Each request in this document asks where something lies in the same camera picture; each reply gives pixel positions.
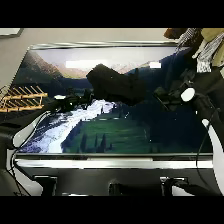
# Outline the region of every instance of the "wire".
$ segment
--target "wire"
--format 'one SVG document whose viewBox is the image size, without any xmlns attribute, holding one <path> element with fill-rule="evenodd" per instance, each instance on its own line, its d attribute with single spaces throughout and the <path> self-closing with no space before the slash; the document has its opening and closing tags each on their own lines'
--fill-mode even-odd
<svg viewBox="0 0 224 224">
<path fill-rule="evenodd" d="M 23 194 L 22 194 L 22 192 L 21 192 L 19 183 L 18 183 L 18 181 L 17 181 L 17 179 L 16 179 L 16 175 L 15 175 L 15 171 L 14 171 L 15 166 L 13 166 L 15 159 L 13 159 L 13 157 L 14 157 L 14 155 L 21 149 L 21 147 L 23 147 L 23 145 L 26 144 L 27 140 L 33 135 L 33 133 L 35 132 L 37 126 L 40 124 L 40 122 L 42 121 L 42 118 L 43 118 L 45 115 L 46 115 L 46 113 L 42 114 L 42 116 L 40 117 L 40 119 L 39 119 L 39 121 L 37 122 L 36 126 L 34 127 L 33 131 L 28 135 L 28 137 L 25 139 L 25 141 L 22 143 L 22 145 L 20 145 L 19 147 L 15 147 L 15 151 L 12 153 L 11 158 L 10 158 L 10 169 L 7 170 L 7 171 L 8 171 L 8 172 L 9 172 L 9 171 L 12 171 L 12 175 L 13 175 L 13 178 L 14 178 L 14 180 L 15 180 L 16 186 L 17 186 L 17 188 L 18 188 L 18 190 L 19 190 L 20 196 L 23 196 Z"/>
<path fill-rule="evenodd" d="M 204 138 L 203 138 L 203 140 L 202 140 L 202 142 L 201 142 L 201 145 L 200 145 L 200 147 L 199 147 L 199 149 L 198 149 L 198 152 L 197 152 L 197 155 L 196 155 L 196 169 L 197 169 L 197 173 L 198 173 L 198 175 L 199 175 L 201 181 L 205 184 L 205 186 L 206 186 L 210 191 L 212 191 L 212 192 L 215 193 L 215 194 L 217 194 L 217 193 L 210 187 L 210 185 L 207 183 L 207 181 L 204 179 L 204 177 L 203 177 L 203 176 L 201 175 L 201 173 L 200 173 L 200 170 L 199 170 L 199 168 L 198 168 L 198 159 L 199 159 L 199 154 L 200 154 L 200 152 L 201 152 L 201 150 L 202 150 L 202 148 L 203 148 L 203 146 L 204 146 L 204 144 L 205 144 L 205 141 L 206 141 L 206 139 L 207 139 L 207 137 L 208 137 L 208 135 L 209 135 L 209 128 L 210 128 L 210 126 L 211 126 L 211 122 L 212 122 L 212 119 L 213 119 L 214 114 L 215 114 L 216 111 L 217 111 L 217 108 L 215 108 L 214 112 L 211 114 L 211 117 L 210 117 L 210 119 L 209 119 L 208 125 L 206 126 L 206 133 L 205 133 L 205 135 L 204 135 Z"/>
</svg>

